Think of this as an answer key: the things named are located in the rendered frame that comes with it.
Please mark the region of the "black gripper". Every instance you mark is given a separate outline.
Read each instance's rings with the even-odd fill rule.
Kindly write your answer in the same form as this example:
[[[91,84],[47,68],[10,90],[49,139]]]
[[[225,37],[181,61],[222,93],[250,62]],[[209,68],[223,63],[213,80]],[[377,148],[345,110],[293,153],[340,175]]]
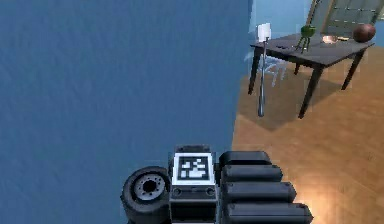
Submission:
[[[128,224],[166,224],[169,187],[168,173],[163,167],[147,166],[131,174],[120,196]]]

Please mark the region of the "dark grey table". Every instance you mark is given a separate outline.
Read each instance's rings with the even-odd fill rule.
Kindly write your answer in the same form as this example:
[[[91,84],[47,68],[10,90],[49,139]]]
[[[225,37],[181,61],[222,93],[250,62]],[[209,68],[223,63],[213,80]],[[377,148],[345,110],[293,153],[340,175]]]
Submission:
[[[262,43],[251,44],[254,50],[248,94],[251,95],[253,93],[257,77],[257,68],[259,66],[259,57],[263,53],[282,59],[283,61],[295,63],[295,74],[298,73],[301,66],[312,68],[312,75],[298,115],[299,118],[303,118],[323,71],[347,58],[352,58],[353,63],[341,87],[342,90],[345,90],[364,53],[369,47],[372,47],[374,43],[372,41],[358,43],[353,39],[349,39],[347,41],[337,41],[334,44],[326,44],[322,41],[321,35],[315,34],[311,38],[308,49],[301,52],[301,48],[296,49],[300,37],[300,34],[291,34],[271,39],[266,46],[263,46]]]

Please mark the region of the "green round plant pot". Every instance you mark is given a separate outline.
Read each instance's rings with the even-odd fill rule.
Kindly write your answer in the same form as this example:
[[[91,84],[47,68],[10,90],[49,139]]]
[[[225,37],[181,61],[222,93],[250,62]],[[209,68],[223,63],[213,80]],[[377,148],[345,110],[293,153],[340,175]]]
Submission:
[[[301,52],[304,52],[304,50],[309,50],[311,37],[315,34],[315,32],[316,32],[316,28],[314,26],[304,25],[300,30],[301,37],[295,49],[296,50],[301,49]]]

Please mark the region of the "brown ball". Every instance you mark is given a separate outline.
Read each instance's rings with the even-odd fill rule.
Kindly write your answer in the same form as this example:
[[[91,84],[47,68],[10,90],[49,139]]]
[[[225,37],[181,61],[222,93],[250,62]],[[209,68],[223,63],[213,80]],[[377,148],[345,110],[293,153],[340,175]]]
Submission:
[[[376,28],[371,24],[359,24],[353,31],[353,39],[359,43],[370,41],[376,34]]]

